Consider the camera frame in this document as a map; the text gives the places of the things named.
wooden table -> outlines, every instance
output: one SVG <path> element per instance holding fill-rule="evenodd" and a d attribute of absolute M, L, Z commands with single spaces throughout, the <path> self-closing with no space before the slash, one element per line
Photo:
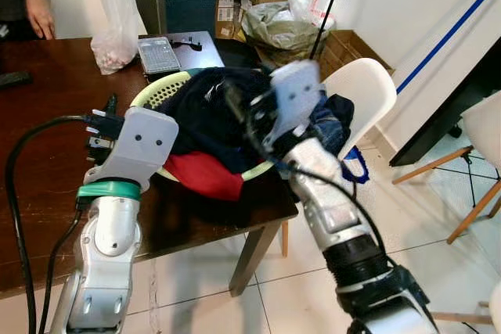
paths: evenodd
<path fill-rule="evenodd" d="M 102 76 L 89 47 L 90 39 L 29 41 L 0 44 L 0 71 L 27 70 L 32 84 L 0 91 L 0 168 L 7 153 L 28 129 L 61 115 L 100 109 L 118 94 L 123 114 L 146 85 L 139 62 Z M 88 135 L 83 124 L 47 130 L 24 149 L 16 166 L 16 188 L 27 249 L 37 287 L 45 282 L 49 253 L 74 216 L 74 198 L 84 173 Z M 23 292 L 23 279 L 3 173 L 0 178 L 0 298 Z M 157 257 L 207 242 L 250 232 L 229 284 L 232 295 L 243 292 L 282 221 L 297 209 L 275 171 L 243 186 L 239 202 L 208 199 L 179 183 L 153 176 L 142 197 L 139 223 L 143 230 L 138 259 Z M 74 268 L 73 242 L 81 221 L 59 252 L 56 282 Z"/>

wooden chair leg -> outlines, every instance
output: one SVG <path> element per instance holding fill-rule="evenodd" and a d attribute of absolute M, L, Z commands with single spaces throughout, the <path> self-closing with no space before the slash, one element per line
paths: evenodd
<path fill-rule="evenodd" d="M 496 213 L 499 211 L 499 208 L 501 208 L 501 197 L 498 198 L 498 200 L 496 201 L 496 203 L 492 207 L 491 212 L 489 214 L 487 214 L 487 216 L 489 218 L 494 217 L 496 215 Z"/>
<path fill-rule="evenodd" d="M 482 197 L 480 202 L 473 208 L 473 210 L 467 215 L 466 218 L 457 226 L 456 230 L 447 238 L 447 243 L 452 244 L 456 238 L 461 235 L 461 232 L 467 229 L 467 227 L 475 220 L 475 218 L 480 214 L 480 212 L 485 208 L 485 205 L 496 195 L 496 193 L 501 189 L 501 180 L 496 182 L 485 196 Z"/>
<path fill-rule="evenodd" d="M 450 153 L 447 156 L 443 156 L 439 160 L 431 162 L 431 163 L 427 164 L 426 166 L 422 166 L 422 167 L 418 168 L 417 170 L 414 170 L 413 172 L 409 172 L 408 174 L 405 174 L 401 178 L 395 179 L 392 183 L 398 184 L 398 183 L 401 183 L 402 181 L 413 178 L 416 175 L 422 174 L 425 171 L 431 170 L 432 168 L 440 166 L 441 164 L 447 163 L 450 160 L 454 160 L 455 158 L 458 158 L 458 157 L 462 156 L 464 153 L 468 153 L 468 152 L 472 151 L 473 149 L 474 149 L 473 146 L 468 146 L 466 148 L 456 150 L 454 153 Z"/>
<path fill-rule="evenodd" d="M 289 221 L 282 222 L 282 256 L 289 254 Z"/>
<path fill-rule="evenodd" d="M 491 316 L 479 314 L 431 312 L 431 317 L 441 321 L 468 322 L 470 324 L 492 325 Z"/>

clothes pile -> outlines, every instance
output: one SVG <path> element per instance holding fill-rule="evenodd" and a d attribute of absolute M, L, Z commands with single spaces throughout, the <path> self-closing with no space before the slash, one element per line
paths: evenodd
<path fill-rule="evenodd" d="M 270 89 L 270 77 L 251 69 L 207 68 L 154 110 L 173 117 L 178 137 L 164 168 L 184 186 L 214 199 L 236 201 L 242 173 L 262 162 L 226 105 L 225 86 L 243 93 L 243 106 Z M 350 135 L 353 103 L 325 92 L 310 119 L 324 147 L 337 155 Z"/>

white wall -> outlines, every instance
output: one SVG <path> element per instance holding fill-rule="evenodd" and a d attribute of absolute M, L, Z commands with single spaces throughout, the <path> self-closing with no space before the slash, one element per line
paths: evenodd
<path fill-rule="evenodd" d="M 355 29 L 396 71 L 399 86 L 474 0 L 336 0 L 339 28 Z M 487 0 L 398 97 L 378 124 L 402 148 L 501 36 L 501 0 Z"/>

white robotic hand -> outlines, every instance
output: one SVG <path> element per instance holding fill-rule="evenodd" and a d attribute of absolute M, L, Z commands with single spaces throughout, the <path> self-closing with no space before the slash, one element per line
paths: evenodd
<path fill-rule="evenodd" d="M 337 300 L 354 319 L 348 333 L 437 333 L 426 308 L 429 300 L 409 271 L 387 256 L 365 209 L 340 186 L 340 162 L 308 132 L 309 115 L 319 101 L 316 62 L 284 66 L 272 74 L 271 84 L 247 108 L 231 86 L 226 98 L 246 124 L 253 146 L 289 172 L 290 186 L 336 279 Z"/>
<path fill-rule="evenodd" d="M 93 114 L 97 124 L 107 116 Z M 90 130 L 99 136 L 99 128 Z M 78 199 L 92 201 L 90 218 L 75 243 L 76 270 L 64 285 L 51 334 L 118 334 L 122 329 L 132 293 L 132 262 L 141 245 L 140 193 L 167 160 L 178 125 L 162 113 L 132 107 L 119 131 L 116 141 L 92 138 L 113 149 L 103 165 L 87 171 L 78 191 Z"/>

